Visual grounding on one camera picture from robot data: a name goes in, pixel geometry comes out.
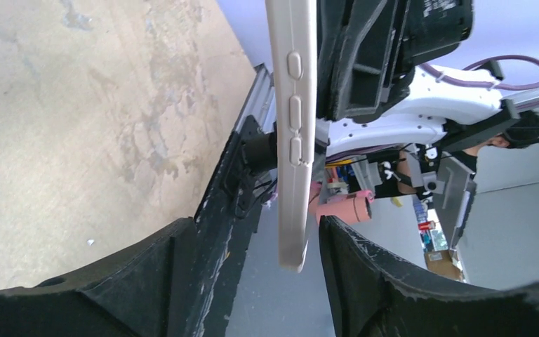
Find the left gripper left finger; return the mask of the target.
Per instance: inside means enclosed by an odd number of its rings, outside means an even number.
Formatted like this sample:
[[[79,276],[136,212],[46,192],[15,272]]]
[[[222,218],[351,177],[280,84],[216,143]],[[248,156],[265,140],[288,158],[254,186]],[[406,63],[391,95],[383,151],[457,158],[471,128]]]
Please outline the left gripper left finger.
[[[176,220],[32,288],[0,290],[0,336],[224,336],[258,218]]]

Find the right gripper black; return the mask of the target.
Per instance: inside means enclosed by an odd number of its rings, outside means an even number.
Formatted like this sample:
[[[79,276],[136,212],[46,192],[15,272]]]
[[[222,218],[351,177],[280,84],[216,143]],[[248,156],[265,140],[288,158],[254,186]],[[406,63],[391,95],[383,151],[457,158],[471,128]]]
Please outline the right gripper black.
[[[474,21],[471,1],[318,1],[317,118],[374,121],[393,77],[449,54]]]

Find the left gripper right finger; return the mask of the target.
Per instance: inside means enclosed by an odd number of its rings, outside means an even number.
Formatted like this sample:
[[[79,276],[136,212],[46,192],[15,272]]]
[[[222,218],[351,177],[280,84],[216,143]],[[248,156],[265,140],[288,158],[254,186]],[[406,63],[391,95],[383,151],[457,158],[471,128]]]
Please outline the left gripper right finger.
[[[454,281],[333,216],[319,243],[337,336],[539,336],[539,282],[499,291]]]

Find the white phone case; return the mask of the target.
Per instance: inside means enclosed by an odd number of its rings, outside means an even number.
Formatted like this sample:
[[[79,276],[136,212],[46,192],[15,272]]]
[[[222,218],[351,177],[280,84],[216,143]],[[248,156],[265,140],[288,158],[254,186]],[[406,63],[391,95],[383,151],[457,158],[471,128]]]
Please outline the white phone case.
[[[307,253],[317,110],[317,4],[265,2],[274,73],[279,264],[300,272]]]

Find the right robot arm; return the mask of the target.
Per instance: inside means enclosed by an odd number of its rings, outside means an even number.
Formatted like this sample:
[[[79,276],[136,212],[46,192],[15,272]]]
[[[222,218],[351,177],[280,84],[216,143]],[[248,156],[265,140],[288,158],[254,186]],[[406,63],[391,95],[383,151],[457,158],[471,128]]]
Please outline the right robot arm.
[[[494,89],[500,69],[434,67],[466,40],[471,1],[318,1],[317,117],[360,131],[331,136],[334,151],[396,143],[461,150],[515,125]]]

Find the aluminium frame rail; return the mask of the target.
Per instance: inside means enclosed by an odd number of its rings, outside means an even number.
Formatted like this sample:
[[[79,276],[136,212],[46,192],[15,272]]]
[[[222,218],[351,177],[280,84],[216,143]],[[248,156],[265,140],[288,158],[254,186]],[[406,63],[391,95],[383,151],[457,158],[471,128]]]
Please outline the aluminium frame rail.
[[[255,79],[237,117],[234,130],[242,131],[246,118],[252,116],[259,124],[260,130],[267,133],[272,130],[275,120],[273,74],[264,63],[255,66],[254,70]]]

